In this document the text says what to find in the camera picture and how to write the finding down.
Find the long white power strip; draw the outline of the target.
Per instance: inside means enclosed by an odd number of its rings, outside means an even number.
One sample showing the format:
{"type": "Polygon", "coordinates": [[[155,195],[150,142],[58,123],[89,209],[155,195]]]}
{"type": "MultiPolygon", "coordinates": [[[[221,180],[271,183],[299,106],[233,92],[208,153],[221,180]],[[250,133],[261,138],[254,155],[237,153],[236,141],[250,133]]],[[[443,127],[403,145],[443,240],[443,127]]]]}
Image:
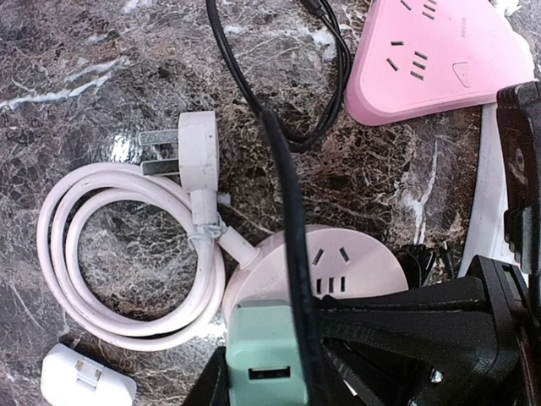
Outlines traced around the long white power strip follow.
{"type": "Polygon", "coordinates": [[[504,212],[507,209],[505,169],[496,121],[496,105],[483,106],[477,179],[473,205],[458,276],[467,273],[476,255],[513,262],[504,240],[504,212]]]}

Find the pink triangular power strip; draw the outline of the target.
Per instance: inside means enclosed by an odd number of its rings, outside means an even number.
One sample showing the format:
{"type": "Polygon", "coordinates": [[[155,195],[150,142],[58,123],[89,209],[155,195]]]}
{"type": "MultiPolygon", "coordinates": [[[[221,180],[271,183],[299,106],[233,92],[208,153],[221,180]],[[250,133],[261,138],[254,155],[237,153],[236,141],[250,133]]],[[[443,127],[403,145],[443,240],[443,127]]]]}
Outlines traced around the pink triangular power strip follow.
{"type": "Polygon", "coordinates": [[[345,107],[379,126],[490,104],[533,78],[527,42],[489,1],[373,1],[345,107]]]}

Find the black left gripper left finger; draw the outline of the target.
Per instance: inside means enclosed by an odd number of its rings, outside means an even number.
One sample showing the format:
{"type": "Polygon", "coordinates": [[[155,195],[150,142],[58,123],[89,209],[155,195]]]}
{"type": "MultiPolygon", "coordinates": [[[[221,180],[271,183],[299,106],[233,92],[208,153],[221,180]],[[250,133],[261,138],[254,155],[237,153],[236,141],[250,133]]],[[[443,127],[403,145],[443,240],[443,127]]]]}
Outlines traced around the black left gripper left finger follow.
{"type": "Polygon", "coordinates": [[[229,406],[226,348],[219,347],[210,357],[183,406],[229,406]]]}

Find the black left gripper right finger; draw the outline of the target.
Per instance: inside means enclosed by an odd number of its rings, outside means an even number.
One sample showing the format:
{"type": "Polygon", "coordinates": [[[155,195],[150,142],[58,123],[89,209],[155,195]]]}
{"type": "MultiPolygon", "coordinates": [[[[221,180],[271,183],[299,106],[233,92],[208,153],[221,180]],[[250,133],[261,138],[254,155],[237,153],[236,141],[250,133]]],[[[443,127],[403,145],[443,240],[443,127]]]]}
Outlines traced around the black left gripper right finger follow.
{"type": "Polygon", "coordinates": [[[323,348],[356,405],[525,405],[527,287],[476,256],[464,277],[316,303],[323,348]]]}

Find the white square plug adapter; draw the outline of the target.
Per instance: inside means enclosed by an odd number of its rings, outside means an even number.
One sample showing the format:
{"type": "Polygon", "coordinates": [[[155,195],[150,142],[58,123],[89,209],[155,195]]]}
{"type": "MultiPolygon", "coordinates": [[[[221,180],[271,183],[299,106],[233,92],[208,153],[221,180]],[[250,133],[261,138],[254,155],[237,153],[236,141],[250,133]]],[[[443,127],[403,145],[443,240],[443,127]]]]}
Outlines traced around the white square plug adapter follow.
{"type": "Polygon", "coordinates": [[[41,393],[51,405],[131,406],[137,385],[123,374],[58,343],[41,367],[41,393]]]}

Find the round pink power socket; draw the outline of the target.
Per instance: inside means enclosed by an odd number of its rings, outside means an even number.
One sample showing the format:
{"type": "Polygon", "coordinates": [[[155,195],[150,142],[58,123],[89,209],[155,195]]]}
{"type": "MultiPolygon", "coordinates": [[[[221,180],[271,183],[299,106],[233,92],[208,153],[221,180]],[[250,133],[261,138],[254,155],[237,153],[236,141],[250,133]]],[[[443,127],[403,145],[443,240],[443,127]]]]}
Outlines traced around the round pink power socket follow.
{"type": "MultiPolygon", "coordinates": [[[[398,259],[368,234],[308,225],[306,243],[312,291],[318,298],[356,299],[408,290],[398,259]]],[[[290,301],[284,233],[271,235],[257,248],[255,259],[239,266],[229,280],[221,306],[225,319],[245,302],[290,301]]]]}

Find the green charger plug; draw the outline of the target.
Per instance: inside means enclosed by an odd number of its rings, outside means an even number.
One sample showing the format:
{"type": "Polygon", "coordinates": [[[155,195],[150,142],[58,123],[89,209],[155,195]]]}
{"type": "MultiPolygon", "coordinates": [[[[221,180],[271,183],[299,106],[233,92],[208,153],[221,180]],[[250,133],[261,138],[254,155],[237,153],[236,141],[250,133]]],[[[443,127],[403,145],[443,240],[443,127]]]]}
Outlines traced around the green charger plug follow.
{"type": "Polygon", "coordinates": [[[227,325],[231,405],[306,405],[307,388],[291,307],[280,301],[237,305],[227,325]]]}

